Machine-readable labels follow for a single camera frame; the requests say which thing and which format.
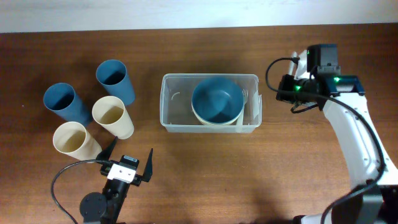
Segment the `blue cup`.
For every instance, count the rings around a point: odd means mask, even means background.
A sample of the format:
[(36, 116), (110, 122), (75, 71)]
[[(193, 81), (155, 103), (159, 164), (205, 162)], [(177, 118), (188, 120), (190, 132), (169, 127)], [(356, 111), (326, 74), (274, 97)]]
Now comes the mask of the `blue cup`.
[(76, 121), (84, 126), (93, 118), (88, 108), (68, 83), (56, 83), (44, 93), (44, 105), (66, 121)]
[(127, 106), (136, 99), (125, 64), (116, 59), (102, 62), (96, 69), (96, 78), (112, 96), (118, 97)]

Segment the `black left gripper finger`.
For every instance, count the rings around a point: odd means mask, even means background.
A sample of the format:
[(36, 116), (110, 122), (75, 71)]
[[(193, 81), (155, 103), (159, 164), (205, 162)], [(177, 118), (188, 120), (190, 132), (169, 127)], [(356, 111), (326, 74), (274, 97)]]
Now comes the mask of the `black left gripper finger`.
[(154, 151), (153, 149), (150, 150), (149, 156), (147, 158), (144, 173), (142, 175), (143, 182), (149, 182), (153, 174), (153, 165), (152, 165), (153, 151)]
[(97, 156), (96, 156), (96, 162), (99, 164), (112, 164), (112, 162), (109, 160), (111, 157), (111, 154), (113, 152), (114, 147), (116, 146), (116, 143), (118, 141), (118, 137), (115, 137), (111, 144), (105, 149), (102, 150)]

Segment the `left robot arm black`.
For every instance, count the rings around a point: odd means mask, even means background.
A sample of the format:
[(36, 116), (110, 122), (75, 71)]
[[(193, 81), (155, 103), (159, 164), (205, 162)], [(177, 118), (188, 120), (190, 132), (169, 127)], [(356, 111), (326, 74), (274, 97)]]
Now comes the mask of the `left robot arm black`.
[(149, 182), (152, 177), (152, 156), (149, 153), (144, 173), (139, 175), (136, 170), (139, 160), (123, 155), (119, 161), (110, 159), (111, 153), (118, 139), (97, 156), (96, 160), (105, 161), (101, 166), (101, 175), (107, 177), (102, 192), (92, 192), (86, 195), (80, 202), (80, 213), (84, 223), (116, 223), (127, 197), (130, 186), (140, 186), (142, 182)]

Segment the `white plastic spoon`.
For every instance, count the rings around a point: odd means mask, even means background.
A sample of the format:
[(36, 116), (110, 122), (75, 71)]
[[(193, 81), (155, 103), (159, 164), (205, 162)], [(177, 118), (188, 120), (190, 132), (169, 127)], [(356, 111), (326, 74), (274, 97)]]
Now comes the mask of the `white plastic spoon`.
[[(292, 55), (291, 55), (292, 58), (295, 58), (297, 56), (298, 56), (297, 52), (292, 52)], [(294, 68), (295, 68), (295, 63), (293, 61), (290, 61), (289, 62), (289, 69), (288, 69), (288, 74), (289, 75), (293, 75)]]

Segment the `cream cup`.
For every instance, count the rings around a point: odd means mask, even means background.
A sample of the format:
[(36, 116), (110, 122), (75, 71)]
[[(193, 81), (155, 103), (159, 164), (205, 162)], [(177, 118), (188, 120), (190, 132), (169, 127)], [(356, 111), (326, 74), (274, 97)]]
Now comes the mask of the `cream cup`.
[(60, 125), (54, 132), (52, 141), (58, 152), (80, 161), (96, 159), (97, 155), (103, 151), (84, 125), (75, 121)]
[(119, 139), (127, 139), (134, 133), (134, 125), (127, 109), (118, 97), (104, 96), (92, 108), (93, 119)]

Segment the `blue bowl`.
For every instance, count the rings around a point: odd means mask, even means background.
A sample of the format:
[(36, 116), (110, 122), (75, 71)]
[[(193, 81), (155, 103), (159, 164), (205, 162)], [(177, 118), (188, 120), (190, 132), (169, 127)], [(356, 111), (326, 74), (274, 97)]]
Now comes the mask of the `blue bowl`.
[(206, 121), (231, 121), (243, 108), (243, 89), (224, 77), (201, 81), (192, 93), (191, 107)]

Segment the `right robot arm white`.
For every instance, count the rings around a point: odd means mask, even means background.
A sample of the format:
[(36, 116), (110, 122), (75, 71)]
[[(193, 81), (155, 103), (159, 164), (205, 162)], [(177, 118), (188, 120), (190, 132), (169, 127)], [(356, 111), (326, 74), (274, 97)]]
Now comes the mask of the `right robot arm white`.
[(397, 167), (371, 120), (358, 77), (342, 75), (335, 44), (311, 45), (288, 58), (289, 71), (276, 89), (292, 113), (319, 108), (343, 152), (350, 191), (319, 215), (299, 215), (294, 223), (397, 223)]

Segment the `white plastic fork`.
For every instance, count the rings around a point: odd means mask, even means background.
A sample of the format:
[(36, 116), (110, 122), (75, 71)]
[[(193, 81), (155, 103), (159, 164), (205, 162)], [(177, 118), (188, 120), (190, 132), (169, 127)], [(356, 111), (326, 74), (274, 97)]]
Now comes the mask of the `white plastic fork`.
[(246, 106), (246, 103), (248, 101), (248, 90), (243, 89), (243, 108), (241, 111), (241, 114), (239, 115), (237, 121), (236, 121), (236, 132), (240, 133), (242, 131), (243, 128), (243, 119), (244, 119), (244, 108)]

